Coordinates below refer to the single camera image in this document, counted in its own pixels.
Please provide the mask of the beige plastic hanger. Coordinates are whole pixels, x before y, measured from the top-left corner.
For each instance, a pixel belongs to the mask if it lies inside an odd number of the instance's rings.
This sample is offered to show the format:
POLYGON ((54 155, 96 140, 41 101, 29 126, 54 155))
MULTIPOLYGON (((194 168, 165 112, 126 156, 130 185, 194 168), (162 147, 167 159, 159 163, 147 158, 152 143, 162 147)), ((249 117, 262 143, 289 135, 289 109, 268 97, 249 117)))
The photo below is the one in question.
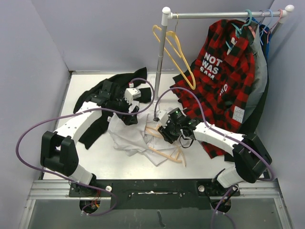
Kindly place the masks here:
POLYGON ((143 154, 154 166, 159 166, 166 160, 182 163, 186 167, 186 160, 183 151, 177 144, 169 144, 164 141, 160 133, 157 133, 157 127, 146 126, 144 136, 147 140, 148 150, 143 154))

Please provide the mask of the white shirt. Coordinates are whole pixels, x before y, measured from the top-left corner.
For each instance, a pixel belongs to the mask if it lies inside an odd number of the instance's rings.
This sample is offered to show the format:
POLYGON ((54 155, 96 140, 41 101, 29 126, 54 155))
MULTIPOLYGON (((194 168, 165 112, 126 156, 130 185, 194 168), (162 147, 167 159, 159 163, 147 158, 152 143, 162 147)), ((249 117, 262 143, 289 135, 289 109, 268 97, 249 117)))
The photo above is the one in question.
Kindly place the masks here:
POLYGON ((114 114, 108 126, 108 133, 113 139, 113 148, 124 151, 128 156, 144 155, 143 152, 148 150, 147 140, 144 136, 145 127, 158 128, 160 126, 153 120, 153 106, 138 114, 137 119, 138 124, 126 125, 117 114, 114 114))

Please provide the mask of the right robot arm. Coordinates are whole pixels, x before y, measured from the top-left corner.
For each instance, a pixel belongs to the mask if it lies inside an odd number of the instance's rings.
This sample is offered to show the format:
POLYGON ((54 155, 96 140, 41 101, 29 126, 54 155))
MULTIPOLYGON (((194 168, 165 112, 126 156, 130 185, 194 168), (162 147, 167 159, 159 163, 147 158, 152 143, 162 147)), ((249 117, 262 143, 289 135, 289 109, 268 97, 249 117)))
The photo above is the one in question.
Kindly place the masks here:
POLYGON ((212 189, 215 194, 223 195, 230 186, 240 182, 255 183, 266 171, 272 160, 255 134, 236 134, 199 118, 191 119, 184 115, 179 108, 170 112, 156 112, 156 119, 161 125, 158 132, 170 144, 180 137, 211 144, 234 159, 234 165, 222 170, 214 177, 212 189))

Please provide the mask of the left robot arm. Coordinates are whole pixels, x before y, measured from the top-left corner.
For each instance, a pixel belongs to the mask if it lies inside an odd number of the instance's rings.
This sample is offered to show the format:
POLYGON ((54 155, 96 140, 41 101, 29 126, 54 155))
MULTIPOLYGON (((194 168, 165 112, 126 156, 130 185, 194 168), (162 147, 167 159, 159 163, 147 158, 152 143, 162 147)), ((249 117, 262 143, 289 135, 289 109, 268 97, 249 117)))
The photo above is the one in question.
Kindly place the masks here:
POLYGON ((95 176, 79 164, 76 144, 85 131, 102 116, 100 108, 118 111, 126 125, 138 122, 135 115, 138 106, 130 111, 132 102, 141 97, 137 88, 121 89, 117 84, 105 81, 102 88, 90 94, 79 109, 80 115, 69 119, 54 132, 47 131, 41 141, 41 165, 58 172, 73 181, 80 182, 80 191, 92 196, 97 190, 95 176))

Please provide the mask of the yellow plastic hanger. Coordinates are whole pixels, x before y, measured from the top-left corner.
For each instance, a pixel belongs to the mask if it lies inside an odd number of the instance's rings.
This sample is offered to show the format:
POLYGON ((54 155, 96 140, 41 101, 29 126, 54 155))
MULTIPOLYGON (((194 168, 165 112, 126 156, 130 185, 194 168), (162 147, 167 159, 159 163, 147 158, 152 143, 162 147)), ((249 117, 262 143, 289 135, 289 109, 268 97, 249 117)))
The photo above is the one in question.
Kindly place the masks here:
POLYGON ((181 48, 181 44, 180 44, 180 40, 177 36, 177 34, 174 31, 167 31, 165 33, 165 40, 168 42, 168 44, 172 47, 173 51, 176 53, 176 55, 183 60, 185 66, 187 67, 187 70, 190 74, 191 80, 189 80, 189 78, 186 76, 186 74, 182 71, 182 69, 180 68, 179 64, 175 61, 175 59, 171 56, 171 54, 169 53, 169 51, 166 48, 163 48, 163 50, 167 53, 167 55, 169 56, 169 58, 171 59, 172 63, 175 65, 175 67, 177 68, 177 70, 180 72, 180 74, 182 75, 182 77, 184 78, 184 80, 187 82, 187 84, 189 85, 189 87, 194 90, 196 88, 196 80, 194 77, 194 74, 190 68, 190 65, 187 61, 187 59, 184 56, 184 53, 182 51, 181 48))

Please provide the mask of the red black plaid shirt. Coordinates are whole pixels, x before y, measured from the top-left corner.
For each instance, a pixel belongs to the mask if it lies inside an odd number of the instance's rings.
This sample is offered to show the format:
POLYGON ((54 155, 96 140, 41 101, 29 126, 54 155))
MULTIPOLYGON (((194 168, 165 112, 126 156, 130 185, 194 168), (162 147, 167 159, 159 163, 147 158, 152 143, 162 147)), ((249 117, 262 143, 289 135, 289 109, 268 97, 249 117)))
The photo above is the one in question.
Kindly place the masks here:
POLYGON ((254 61, 247 37, 249 28, 243 28, 238 39, 235 37, 235 28, 231 23, 239 28, 244 24, 240 20, 222 19, 209 27, 205 43, 191 65, 196 80, 196 88, 193 90, 195 96, 186 92, 190 87, 181 75, 173 78, 175 83, 171 86, 187 116, 191 119, 205 117, 207 122, 219 128, 221 127, 218 122, 224 110, 218 101, 222 76, 237 70, 236 65, 241 64, 243 60, 254 61), (231 45, 233 37, 236 44, 229 52, 225 42, 231 45))

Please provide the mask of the teal hanger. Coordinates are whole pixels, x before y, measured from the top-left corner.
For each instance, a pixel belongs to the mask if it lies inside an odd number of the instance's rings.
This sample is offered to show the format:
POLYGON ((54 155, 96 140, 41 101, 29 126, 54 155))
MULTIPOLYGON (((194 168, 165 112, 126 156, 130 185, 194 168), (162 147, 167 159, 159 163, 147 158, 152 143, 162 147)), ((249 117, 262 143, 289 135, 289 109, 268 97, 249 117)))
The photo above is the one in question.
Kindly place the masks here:
MULTIPOLYGON (((249 9, 246 9, 245 11, 248 13, 248 18, 249 18, 247 23, 244 23, 240 28, 234 23, 231 23, 231 25, 235 28, 235 37, 238 39, 240 38, 240 35, 243 32, 243 28, 248 27, 251 24, 253 18, 252 12, 249 9)), ((236 40, 233 37, 231 39, 231 45, 227 41, 225 43, 228 47, 228 51, 230 52, 232 48, 235 46, 236 40)))

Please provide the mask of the pink hanger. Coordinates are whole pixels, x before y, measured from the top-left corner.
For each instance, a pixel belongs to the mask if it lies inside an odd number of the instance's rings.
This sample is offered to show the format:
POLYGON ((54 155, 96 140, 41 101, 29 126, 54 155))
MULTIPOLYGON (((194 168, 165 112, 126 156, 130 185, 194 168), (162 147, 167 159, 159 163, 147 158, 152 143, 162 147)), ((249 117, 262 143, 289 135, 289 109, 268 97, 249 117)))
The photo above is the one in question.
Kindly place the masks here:
POLYGON ((282 9, 279 9, 278 10, 280 12, 279 14, 279 17, 278 17, 278 20, 276 21, 276 23, 269 29, 269 31, 267 32, 267 39, 266 39, 266 42, 269 43, 270 42, 270 39, 271 39, 271 33, 273 31, 273 29, 276 27, 276 25, 279 23, 279 21, 281 20, 282 16, 283 16, 283 13, 284 11, 282 9))

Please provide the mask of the blue hanger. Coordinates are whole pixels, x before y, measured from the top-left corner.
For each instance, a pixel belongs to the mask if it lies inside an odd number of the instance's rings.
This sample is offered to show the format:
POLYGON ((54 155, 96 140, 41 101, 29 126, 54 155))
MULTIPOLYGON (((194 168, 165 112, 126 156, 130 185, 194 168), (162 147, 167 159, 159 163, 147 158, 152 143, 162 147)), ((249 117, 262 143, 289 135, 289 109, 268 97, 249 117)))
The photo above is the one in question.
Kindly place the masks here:
MULTIPOLYGON (((261 25, 262 25, 262 23, 263 23, 263 21, 264 21, 264 18, 265 18, 264 13, 266 13, 267 11, 270 12, 271 18, 273 17, 273 11, 272 11, 272 10, 267 9, 267 10, 265 10, 265 11, 261 11, 261 12, 262 12, 261 17, 262 17, 263 19, 262 19, 261 22, 259 23, 259 28, 261 27, 261 25)), ((261 44, 262 46, 263 46, 263 44, 264 44, 263 41, 262 41, 262 35, 263 35, 264 32, 265 32, 265 33, 268 33, 267 31, 265 31, 265 29, 268 28, 268 26, 269 26, 269 24, 271 23, 271 21, 272 21, 272 19, 269 21, 268 24, 265 24, 265 25, 263 26, 263 28, 260 29, 259 36, 260 36, 260 44, 261 44)))

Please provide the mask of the black hanging garment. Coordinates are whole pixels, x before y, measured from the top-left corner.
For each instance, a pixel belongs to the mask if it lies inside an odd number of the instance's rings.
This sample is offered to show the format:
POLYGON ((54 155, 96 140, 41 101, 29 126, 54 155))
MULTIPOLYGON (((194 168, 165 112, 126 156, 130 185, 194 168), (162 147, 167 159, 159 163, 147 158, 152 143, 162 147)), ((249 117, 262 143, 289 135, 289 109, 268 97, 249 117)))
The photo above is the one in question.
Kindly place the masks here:
POLYGON ((244 111, 248 96, 251 93, 251 86, 254 82, 255 63, 242 61, 236 65, 234 70, 228 75, 222 76, 222 88, 219 91, 218 101, 224 107, 222 118, 218 122, 221 128, 234 133, 249 134, 256 130, 262 115, 266 95, 268 92, 269 77, 263 95, 245 123, 243 122, 244 111))

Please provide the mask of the grey garment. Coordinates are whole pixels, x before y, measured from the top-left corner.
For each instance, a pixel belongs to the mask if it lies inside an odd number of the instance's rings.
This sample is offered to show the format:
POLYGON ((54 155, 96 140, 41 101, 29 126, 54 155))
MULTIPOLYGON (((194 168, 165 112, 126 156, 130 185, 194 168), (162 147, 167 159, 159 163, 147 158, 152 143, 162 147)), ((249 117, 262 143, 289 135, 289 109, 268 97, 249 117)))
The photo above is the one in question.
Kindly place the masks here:
POLYGON ((267 63, 261 46, 259 25, 252 22, 248 28, 250 31, 247 33, 247 37, 254 56, 255 74, 254 82, 251 86, 252 90, 246 103, 242 123, 245 123, 249 116, 253 113, 263 95, 263 92, 265 91, 267 84, 267 63))

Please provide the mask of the metal clothes rack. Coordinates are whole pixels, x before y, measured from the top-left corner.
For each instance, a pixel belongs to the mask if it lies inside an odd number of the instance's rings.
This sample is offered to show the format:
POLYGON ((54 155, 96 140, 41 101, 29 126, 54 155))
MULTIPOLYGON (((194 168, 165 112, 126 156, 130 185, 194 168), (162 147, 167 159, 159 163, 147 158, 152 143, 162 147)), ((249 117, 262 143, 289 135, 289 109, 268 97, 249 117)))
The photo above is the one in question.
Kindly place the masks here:
POLYGON ((159 93, 161 74, 162 74, 162 64, 164 54, 169 54, 169 52, 165 48, 165 42, 167 38, 170 36, 174 39, 176 45, 173 47, 174 51, 178 54, 178 56, 183 60, 186 66, 189 66, 186 58, 182 52, 179 38, 175 34, 175 32, 170 32, 167 30, 168 24, 170 20, 184 20, 184 19, 222 19, 222 18, 274 18, 278 17, 279 22, 276 24, 275 28, 271 29, 272 33, 275 33, 281 25, 287 20, 288 15, 294 11, 294 5, 287 5, 283 10, 279 9, 277 11, 265 10, 265 11, 237 11, 237 12, 197 12, 197 13, 174 13, 171 11, 170 7, 163 7, 162 9, 162 21, 161 27, 157 25, 153 26, 153 34, 155 38, 159 41, 159 52, 158 52, 158 62, 157 62, 157 71, 155 76, 155 85, 154 85, 154 96, 153 102, 155 106, 158 106, 158 103, 161 99, 161 94, 159 93))

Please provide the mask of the blue garment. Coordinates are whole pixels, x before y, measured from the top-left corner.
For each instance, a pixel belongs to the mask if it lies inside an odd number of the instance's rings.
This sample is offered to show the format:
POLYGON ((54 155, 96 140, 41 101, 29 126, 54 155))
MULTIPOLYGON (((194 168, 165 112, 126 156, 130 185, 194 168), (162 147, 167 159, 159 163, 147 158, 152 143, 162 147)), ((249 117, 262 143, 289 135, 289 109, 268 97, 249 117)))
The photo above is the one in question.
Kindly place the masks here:
POLYGON ((252 24, 258 25, 259 28, 259 36, 260 36, 260 45, 264 54, 264 57, 268 59, 269 57, 269 49, 272 36, 269 34, 269 27, 265 26, 261 22, 259 22, 256 18, 252 17, 252 24))

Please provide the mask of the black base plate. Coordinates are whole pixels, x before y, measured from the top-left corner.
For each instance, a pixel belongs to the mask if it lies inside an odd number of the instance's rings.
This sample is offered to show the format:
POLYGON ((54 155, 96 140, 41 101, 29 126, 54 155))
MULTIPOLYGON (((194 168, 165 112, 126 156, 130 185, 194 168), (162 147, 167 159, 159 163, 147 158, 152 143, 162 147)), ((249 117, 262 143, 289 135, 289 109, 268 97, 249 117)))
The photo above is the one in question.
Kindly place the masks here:
POLYGON ((110 198, 110 206, 123 209, 215 208, 227 189, 213 179, 97 179, 92 188, 72 183, 69 197, 110 198))

